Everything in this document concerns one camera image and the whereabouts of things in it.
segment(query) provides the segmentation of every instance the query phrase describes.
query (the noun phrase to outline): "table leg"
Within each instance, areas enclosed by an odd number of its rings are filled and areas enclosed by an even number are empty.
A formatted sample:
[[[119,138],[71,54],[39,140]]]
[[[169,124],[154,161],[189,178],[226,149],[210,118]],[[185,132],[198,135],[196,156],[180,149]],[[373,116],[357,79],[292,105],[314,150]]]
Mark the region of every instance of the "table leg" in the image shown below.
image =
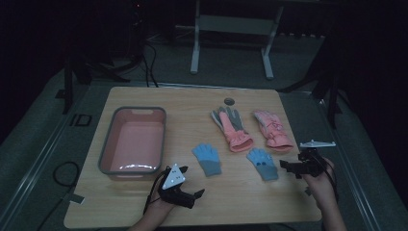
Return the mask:
[[[200,0],[195,1],[195,27],[194,27],[194,48],[192,49],[191,74],[198,72],[198,61],[200,58]]]
[[[270,59],[269,59],[269,52],[270,52],[270,48],[272,47],[273,40],[275,39],[275,36],[276,36],[276,30],[278,28],[279,21],[282,16],[282,12],[283,12],[283,7],[279,7],[279,10],[275,16],[275,20],[273,21],[273,25],[270,29],[268,44],[264,48],[261,49],[261,55],[262,55],[262,61],[264,62],[265,74],[267,76],[267,79],[269,80],[273,79],[272,66],[270,64]]]

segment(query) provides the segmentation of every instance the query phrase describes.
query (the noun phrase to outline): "wooden table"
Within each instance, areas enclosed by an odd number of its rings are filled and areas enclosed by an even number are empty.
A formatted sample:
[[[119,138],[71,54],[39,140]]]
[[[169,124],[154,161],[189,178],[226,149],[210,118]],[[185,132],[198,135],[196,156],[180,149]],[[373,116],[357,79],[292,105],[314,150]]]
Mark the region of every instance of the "wooden table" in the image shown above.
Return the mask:
[[[210,117],[210,111],[235,100],[245,130],[254,147],[272,153],[279,179],[264,182],[246,159],[248,151],[232,153]],[[266,146],[255,109],[276,113],[289,135],[291,126],[279,95],[274,90],[113,88],[89,148],[88,157],[75,193],[85,198],[82,205],[71,203],[64,219],[68,228],[130,226],[142,216],[152,181],[113,181],[98,169],[98,159],[114,111],[121,106],[158,106],[167,112],[162,168],[188,166],[181,189],[195,193],[205,189],[192,209],[175,208],[163,226],[214,225],[312,221],[321,218],[312,196],[304,192],[306,183],[296,180],[279,166],[279,160],[297,161],[298,148],[286,154],[273,153]],[[201,142],[218,150],[222,174],[206,177],[191,150]]]

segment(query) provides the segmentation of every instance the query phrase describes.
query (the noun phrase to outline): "white pad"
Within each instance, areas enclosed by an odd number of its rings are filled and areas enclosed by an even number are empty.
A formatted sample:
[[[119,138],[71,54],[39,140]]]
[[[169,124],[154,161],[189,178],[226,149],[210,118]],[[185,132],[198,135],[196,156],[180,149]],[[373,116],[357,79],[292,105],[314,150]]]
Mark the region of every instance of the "white pad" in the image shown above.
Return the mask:
[[[167,176],[167,179],[165,180],[165,183],[162,186],[162,189],[166,190],[173,186],[179,185],[185,181],[186,177],[184,177],[183,173],[181,173],[181,170],[177,166],[177,164],[174,164],[174,166],[171,168],[170,173]]]
[[[325,146],[336,146],[335,142],[320,142],[320,141],[313,141],[306,143],[300,143],[300,147],[325,147]]]

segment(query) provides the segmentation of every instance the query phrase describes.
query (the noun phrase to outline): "light blue glove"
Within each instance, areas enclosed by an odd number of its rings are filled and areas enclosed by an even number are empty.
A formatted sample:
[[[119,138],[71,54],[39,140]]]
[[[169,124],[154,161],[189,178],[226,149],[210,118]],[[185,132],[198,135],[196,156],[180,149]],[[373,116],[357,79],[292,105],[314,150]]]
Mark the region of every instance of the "light blue glove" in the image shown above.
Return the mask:
[[[265,181],[278,179],[278,172],[273,163],[272,156],[264,149],[253,148],[246,158],[252,162],[262,179]]]
[[[218,151],[209,143],[201,143],[192,150],[206,176],[221,174]]]

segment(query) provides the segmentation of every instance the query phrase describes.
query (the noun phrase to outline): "pink glove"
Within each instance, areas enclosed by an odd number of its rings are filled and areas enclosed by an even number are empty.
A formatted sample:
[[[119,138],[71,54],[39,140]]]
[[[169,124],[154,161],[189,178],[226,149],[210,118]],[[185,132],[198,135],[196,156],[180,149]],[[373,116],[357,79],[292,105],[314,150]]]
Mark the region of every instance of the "pink glove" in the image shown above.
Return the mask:
[[[224,133],[231,151],[241,152],[253,146],[254,141],[243,129],[241,117],[237,110],[220,107],[219,112],[212,111],[211,116]]]
[[[261,110],[255,110],[254,115],[259,121],[262,134],[268,139],[267,145],[272,150],[286,152],[293,148],[277,115]]]

